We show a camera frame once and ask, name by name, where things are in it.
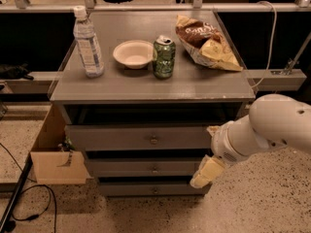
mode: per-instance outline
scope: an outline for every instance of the bottle cap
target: bottle cap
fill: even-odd
[[[86,17],[86,7],[85,6],[76,6],[74,7],[74,13],[76,18],[85,18]]]

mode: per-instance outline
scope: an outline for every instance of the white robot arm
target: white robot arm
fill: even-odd
[[[202,161],[190,184],[202,187],[224,170],[225,163],[285,147],[311,154],[311,106],[280,94],[262,96],[247,116],[217,129],[211,144],[215,156]]]

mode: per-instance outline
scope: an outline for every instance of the metal frame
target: metal frame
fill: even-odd
[[[310,1],[311,0],[296,0],[294,4],[276,4],[275,7],[279,7],[279,10],[286,12],[296,12],[303,9],[310,9]],[[35,6],[28,6],[30,4],[29,0],[15,0],[16,5],[15,6],[5,6],[1,5],[0,13],[8,11],[8,12],[14,12],[15,9],[17,9],[19,12],[22,11],[21,9],[26,9],[27,12],[35,13],[35,12],[59,12],[59,11],[71,11],[71,8],[73,6],[66,6],[66,5],[48,5],[48,6],[41,6],[41,5],[35,5]],[[235,4],[235,3],[213,3],[213,4],[204,4],[203,0],[192,0],[192,4],[180,4],[177,6],[170,5],[170,6],[158,6],[158,5],[150,5],[150,6],[120,6],[120,5],[109,5],[109,6],[98,6],[96,5],[96,0],[85,0],[86,7],[88,9],[93,10],[156,10],[156,9],[162,9],[162,10],[184,10],[187,9],[210,9],[210,10],[224,10],[226,12],[258,12],[257,10],[260,10],[257,8],[257,10],[253,11],[253,9],[256,7],[254,4]]]
[[[295,66],[295,64],[298,62],[300,56],[302,55],[302,53],[304,52],[305,48],[308,46],[309,42],[311,41],[311,31],[309,32],[307,38],[305,39],[305,41],[303,42],[303,44],[301,45],[297,55],[294,57],[294,60],[289,60],[288,64],[286,65],[286,67],[284,68],[284,70],[281,72],[281,74],[283,75],[289,75],[292,73],[292,70]]]

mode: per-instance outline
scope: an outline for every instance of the speckled floor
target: speckled floor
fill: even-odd
[[[0,121],[1,142],[13,153],[29,150],[46,111],[38,109],[34,113],[29,107],[14,108],[10,111],[15,116],[7,114],[10,120]],[[15,169],[6,159],[7,166]],[[253,155],[227,169],[204,197],[105,198],[92,179],[84,185],[51,188],[57,201],[56,232],[311,232],[311,155],[298,150]],[[48,201],[44,188],[34,188],[20,198],[14,214],[37,214]],[[6,203],[6,198],[0,199],[1,208]],[[51,203],[39,218],[17,222],[14,232],[53,232],[53,214]]]

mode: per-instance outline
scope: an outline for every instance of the plastic water bottle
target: plastic water bottle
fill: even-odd
[[[76,17],[74,36],[86,69],[86,75],[89,78],[98,77],[104,72],[104,63],[101,59],[101,50],[94,32],[94,25],[87,17],[85,6],[76,6],[74,13]]]

